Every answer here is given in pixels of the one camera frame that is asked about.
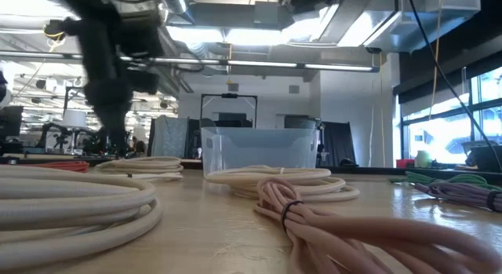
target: wooden table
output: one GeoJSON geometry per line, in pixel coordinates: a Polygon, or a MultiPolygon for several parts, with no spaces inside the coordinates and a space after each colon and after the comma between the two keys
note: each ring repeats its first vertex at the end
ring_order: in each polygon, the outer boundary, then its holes
{"type": "MultiPolygon", "coordinates": [[[[146,235],[89,258],[28,272],[286,273],[290,242],[277,224],[253,212],[254,200],[205,183],[201,171],[185,170],[184,176],[181,182],[157,184],[164,218],[146,235]]],[[[362,176],[349,183],[361,191],[358,199],[319,206],[344,216],[402,217],[449,226],[484,239],[502,253],[502,214],[442,203],[407,184],[364,180],[362,176]]],[[[396,273],[406,273],[382,251],[375,253],[396,273]]]]}

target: white coiled hose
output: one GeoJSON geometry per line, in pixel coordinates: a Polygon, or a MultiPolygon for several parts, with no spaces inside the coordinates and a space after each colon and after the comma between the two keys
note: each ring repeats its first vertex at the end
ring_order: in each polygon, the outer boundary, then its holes
{"type": "Polygon", "coordinates": [[[179,180],[183,170],[181,159],[170,156],[120,159],[101,163],[94,167],[97,173],[128,174],[144,181],[179,180]]]}
{"type": "Polygon", "coordinates": [[[161,217],[155,187],[145,181],[0,166],[0,272],[119,246],[161,217]]]}
{"type": "Polygon", "coordinates": [[[256,185],[259,181],[276,178],[293,184],[304,202],[334,202],[355,199],[359,190],[346,185],[340,178],[330,177],[327,169],[272,168],[249,166],[228,169],[206,175],[206,181],[228,184],[236,195],[257,199],[256,185]]]}

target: clear plastic bin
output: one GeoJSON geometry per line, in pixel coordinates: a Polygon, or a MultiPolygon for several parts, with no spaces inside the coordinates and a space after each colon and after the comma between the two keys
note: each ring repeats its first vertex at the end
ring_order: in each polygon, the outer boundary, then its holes
{"type": "Polygon", "coordinates": [[[205,175],[251,165],[315,168],[317,130],[206,127],[201,131],[205,175]]]}

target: black cable tie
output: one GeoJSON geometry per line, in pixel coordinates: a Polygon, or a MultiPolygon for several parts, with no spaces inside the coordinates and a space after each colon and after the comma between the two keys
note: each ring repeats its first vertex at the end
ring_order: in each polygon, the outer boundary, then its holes
{"type": "Polygon", "coordinates": [[[488,206],[488,208],[491,209],[491,211],[495,211],[495,212],[499,212],[499,211],[502,211],[502,210],[497,210],[496,207],[495,207],[495,198],[497,197],[497,195],[501,194],[502,192],[500,191],[491,191],[489,194],[488,194],[488,198],[486,199],[486,205],[488,206]]]}
{"type": "Polygon", "coordinates": [[[284,206],[284,208],[282,209],[282,213],[281,213],[281,224],[282,224],[282,228],[284,229],[284,233],[286,233],[287,235],[287,231],[286,231],[286,225],[284,224],[284,222],[286,221],[286,215],[287,213],[289,212],[289,208],[291,208],[291,206],[293,205],[297,205],[298,203],[301,203],[301,204],[304,204],[303,201],[301,200],[293,200],[292,202],[289,202],[288,204],[286,204],[284,206]]]}

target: red container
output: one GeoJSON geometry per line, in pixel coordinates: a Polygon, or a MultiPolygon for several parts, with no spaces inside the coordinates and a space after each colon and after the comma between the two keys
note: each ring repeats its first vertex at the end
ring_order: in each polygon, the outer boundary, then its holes
{"type": "Polygon", "coordinates": [[[395,165],[398,168],[408,168],[409,166],[414,167],[415,160],[414,159],[398,159],[395,161],[395,165]]]}

